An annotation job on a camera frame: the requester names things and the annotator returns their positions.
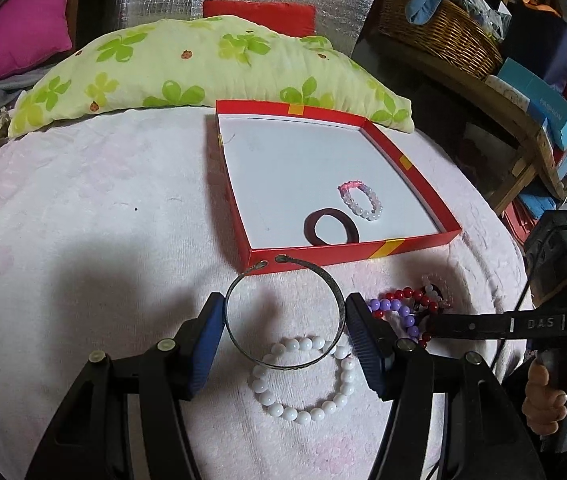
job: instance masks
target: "plastic bag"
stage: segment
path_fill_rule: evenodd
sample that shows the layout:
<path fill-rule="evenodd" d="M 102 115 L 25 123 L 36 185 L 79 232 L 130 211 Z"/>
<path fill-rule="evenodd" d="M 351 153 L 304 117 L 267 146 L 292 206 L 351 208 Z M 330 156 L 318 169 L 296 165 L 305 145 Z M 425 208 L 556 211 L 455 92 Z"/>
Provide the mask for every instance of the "plastic bag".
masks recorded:
<path fill-rule="evenodd" d="M 460 4 L 488 36 L 497 41 L 503 40 L 505 34 L 501 16 L 486 0 L 455 0 L 455 3 Z"/>

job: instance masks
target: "blue gripper pad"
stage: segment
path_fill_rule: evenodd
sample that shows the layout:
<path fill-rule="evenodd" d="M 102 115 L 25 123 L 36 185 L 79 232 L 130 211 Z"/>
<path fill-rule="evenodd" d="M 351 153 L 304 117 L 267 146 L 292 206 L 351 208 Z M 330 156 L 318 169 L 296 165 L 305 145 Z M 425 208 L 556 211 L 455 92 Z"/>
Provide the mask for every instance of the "blue gripper pad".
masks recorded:
<path fill-rule="evenodd" d="M 359 293 L 350 294 L 345 300 L 345 324 L 368 387 L 385 397 L 385 372 L 394 362 L 397 336 L 387 322 L 371 316 Z"/>
<path fill-rule="evenodd" d="M 217 346 L 224 332 L 224 296 L 213 292 L 199 316 L 184 321 L 175 336 L 182 363 L 190 368 L 188 391 L 194 397 L 208 380 Z"/>

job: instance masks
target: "cardboard box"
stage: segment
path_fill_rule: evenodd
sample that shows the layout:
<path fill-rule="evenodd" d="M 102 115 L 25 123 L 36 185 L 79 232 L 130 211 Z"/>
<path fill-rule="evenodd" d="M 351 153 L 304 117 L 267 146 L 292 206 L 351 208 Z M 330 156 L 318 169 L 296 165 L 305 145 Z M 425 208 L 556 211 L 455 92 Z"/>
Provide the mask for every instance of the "cardboard box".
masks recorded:
<path fill-rule="evenodd" d="M 516 88 L 534 102 L 548 117 L 552 139 L 561 149 L 567 148 L 567 101 L 544 80 L 508 58 L 497 77 Z"/>
<path fill-rule="evenodd" d="M 461 232 L 445 203 L 416 167 L 371 121 L 335 110 L 257 101 L 217 101 L 220 150 L 243 269 L 297 268 L 273 264 L 287 254 L 320 266 L 378 258 L 449 243 Z M 377 193 L 381 218 L 355 216 L 338 187 L 361 180 Z M 359 190 L 353 198 L 370 204 Z M 344 243 L 345 229 L 324 217 L 316 234 L 331 245 L 313 246 L 304 222 L 336 208 L 355 223 L 359 243 Z"/>

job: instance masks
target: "magenta pillow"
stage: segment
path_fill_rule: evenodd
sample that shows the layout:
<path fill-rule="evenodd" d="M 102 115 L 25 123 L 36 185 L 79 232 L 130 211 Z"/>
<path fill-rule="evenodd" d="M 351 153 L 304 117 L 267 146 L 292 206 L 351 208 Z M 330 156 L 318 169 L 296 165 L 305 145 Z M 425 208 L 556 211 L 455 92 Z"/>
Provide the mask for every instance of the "magenta pillow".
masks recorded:
<path fill-rule="evenodd" d="M 0 7 L 0 79 L 71 48 L 66 0 L 7 0 Z"/>

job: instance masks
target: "blue box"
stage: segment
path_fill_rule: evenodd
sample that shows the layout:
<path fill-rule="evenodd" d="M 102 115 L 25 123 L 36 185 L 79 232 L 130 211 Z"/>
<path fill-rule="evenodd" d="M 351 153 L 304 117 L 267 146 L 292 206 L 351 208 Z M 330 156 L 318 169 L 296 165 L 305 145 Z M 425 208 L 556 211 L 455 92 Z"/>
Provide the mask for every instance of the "blue box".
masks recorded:
<path fill-rule="evenodd" d="M 544 112 L 550 122 L 552 139 L 561 150 L 567 148 L 567 101 L 544 80 L 513 59 L 506 59 L 497 77 L 515 87 Z"/>

